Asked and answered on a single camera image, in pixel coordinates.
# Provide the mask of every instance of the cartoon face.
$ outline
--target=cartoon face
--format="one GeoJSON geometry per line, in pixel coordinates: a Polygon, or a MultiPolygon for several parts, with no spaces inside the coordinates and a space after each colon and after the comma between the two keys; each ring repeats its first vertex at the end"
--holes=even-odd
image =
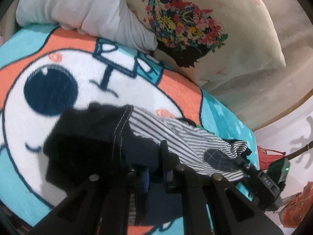
{"type": "Polygon", "coordinates": [[[171,99],[137,73],[148,77],[151,70],[136,51],[98,43],[94,54],[73,49],[46,54],[20,74],[3,108],[3,133],[18,171],[35,193],[52,205],[66,196],[45,180],[48,159],[41,151],[66,108],[131,104],[182,116],[171,99]]]}

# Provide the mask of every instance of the black and white striped fabric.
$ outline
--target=black and white striped fabric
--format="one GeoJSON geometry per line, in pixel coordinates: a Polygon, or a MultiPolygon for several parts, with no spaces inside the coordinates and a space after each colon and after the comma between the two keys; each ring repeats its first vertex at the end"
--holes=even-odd
{"type": "Polygon", "coordinates": [[[229,181],[245,177],[233,161],[247,149],[244,141],[230,144],[205,130],[176,119],[156,117],[139,107],[134,107],[129,125],[136,136],[151,138],[157,144],[167,140],[169,151],[199,174],[221,173],[229,181]]]}

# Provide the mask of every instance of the orange plastic bag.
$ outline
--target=orange plastic bag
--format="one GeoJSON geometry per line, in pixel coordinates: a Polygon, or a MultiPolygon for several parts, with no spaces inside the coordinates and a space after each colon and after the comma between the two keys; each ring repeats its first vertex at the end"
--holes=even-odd
{"type": "Polygon", "coordinates": [[[308,182],[303,192],[289,202],[281,212],[279,219],[285,228],[297,228],[313,203],[313,182],[308,182]]]}
{"type": "Polygon", "coordinates": [[[276,160],[282,158],[285,156],[286,152],[280,152],[276,150],[271,150],[271,149],[265,149],[262,147],[258,147],[258,155],[259,155],[259,163],[260,163],[260,169],[261,170],[266,170],[269,168],[269,165],[276,160]],[[267,152],[274,152],[278,153],[279,155],[269,155],[267,152]]]}

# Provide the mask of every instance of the floral pillow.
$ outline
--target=floral pillow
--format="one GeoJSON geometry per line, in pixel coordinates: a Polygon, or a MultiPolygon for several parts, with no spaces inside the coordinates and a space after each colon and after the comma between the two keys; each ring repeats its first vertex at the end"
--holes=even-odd
{"type": "Polygon", "coordinates": [[[203,85],[285,67],[261,0],[127,0],[156,34],[155,57],[203,85]]]}

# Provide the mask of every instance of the fleece blanket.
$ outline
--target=fleece blanket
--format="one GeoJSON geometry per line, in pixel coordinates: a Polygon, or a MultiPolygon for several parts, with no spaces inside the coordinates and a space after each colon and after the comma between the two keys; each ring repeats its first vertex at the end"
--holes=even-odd
{"type": "MultiPolygon", "coordinates": [[[[55,25],[30,25],[1,46],[0,58],[0,200],[31,226],[66,197],[45,180],[42,146],[68,107],[131,104],[191,119],[218,137],[247,142],[259,166],[254,135],[233,113],[145,53],[55,25]]],[[[129,234],[183,234],[183,221],[131,227],[129,234]]]]}

